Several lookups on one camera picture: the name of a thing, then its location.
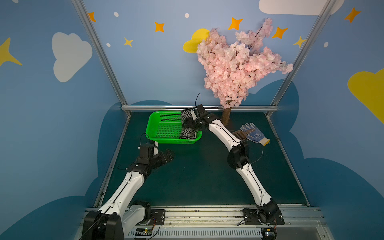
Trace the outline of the black white knitted scarf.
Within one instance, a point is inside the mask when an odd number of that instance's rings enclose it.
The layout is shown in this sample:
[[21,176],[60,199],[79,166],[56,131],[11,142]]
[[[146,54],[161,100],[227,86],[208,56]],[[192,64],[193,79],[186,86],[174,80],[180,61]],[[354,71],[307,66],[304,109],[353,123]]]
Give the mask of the black white knitted scarf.
[[192,128],[192,120],[191,109],[181,111],[182,131],[180,133],[180,139],[194,140],[197,138],[197,132]]

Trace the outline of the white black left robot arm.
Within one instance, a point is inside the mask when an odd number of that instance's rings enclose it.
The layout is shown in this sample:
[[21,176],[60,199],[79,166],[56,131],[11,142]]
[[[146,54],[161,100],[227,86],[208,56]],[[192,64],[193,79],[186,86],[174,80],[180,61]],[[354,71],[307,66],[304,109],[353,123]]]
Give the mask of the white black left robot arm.
[[139,156],[127,168],[126,176],[114,194],[98,211],[86,215],[81,240],[123,240],[138,223],[151,220],[149,203],[129,204],[152,170],[166,165],[175,157],[169,149],[160,151],[157,144],[150,141],[140,146]]

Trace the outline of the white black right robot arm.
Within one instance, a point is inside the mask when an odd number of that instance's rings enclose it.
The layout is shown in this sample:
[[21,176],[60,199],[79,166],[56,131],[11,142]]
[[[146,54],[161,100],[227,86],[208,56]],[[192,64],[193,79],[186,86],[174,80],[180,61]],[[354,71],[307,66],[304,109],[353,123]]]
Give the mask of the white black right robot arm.
[[241,141],[233,135],[214,114],[208,113],[203,105],[192,109],[185,109],[181,112],[182,126],[186,129],[200,131],[207,128],[215,134],[229,151],[227,162],[229,166],[237,171],[249,188],[257,210],[247,217],[249,220],[255,218],[263,224],[277,223],[282,219],[282,213],[262,183],[255,174],[249,160],[249,147],[245,141]]

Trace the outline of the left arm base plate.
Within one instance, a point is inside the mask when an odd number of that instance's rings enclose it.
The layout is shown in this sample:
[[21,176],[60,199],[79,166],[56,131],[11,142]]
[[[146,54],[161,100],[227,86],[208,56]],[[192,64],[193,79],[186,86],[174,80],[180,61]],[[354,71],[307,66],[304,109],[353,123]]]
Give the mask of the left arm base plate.
[[165,224],[166,210],[151,210],[150,220],[147,226],[163,226]]

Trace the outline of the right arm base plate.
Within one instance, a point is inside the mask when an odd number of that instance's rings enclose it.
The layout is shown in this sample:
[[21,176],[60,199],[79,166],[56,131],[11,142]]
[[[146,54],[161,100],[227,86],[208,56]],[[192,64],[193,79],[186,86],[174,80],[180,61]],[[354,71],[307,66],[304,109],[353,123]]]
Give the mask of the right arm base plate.
[[244,208],[242,213],[245,225],[285,225],[285,220],[280,210],[270,214],[263,210]]

